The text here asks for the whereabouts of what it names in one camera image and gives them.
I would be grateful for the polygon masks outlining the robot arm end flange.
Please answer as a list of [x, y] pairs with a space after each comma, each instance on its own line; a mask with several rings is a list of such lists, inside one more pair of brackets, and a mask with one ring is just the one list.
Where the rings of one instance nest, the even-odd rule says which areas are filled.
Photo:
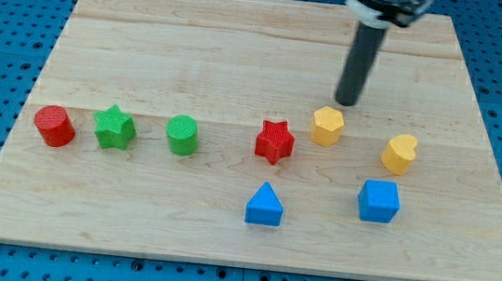
[[391, 24], [409, 27], [428, 12], [434, 0], [345, 0], [360, 23], [370, 28], [388, 29]]

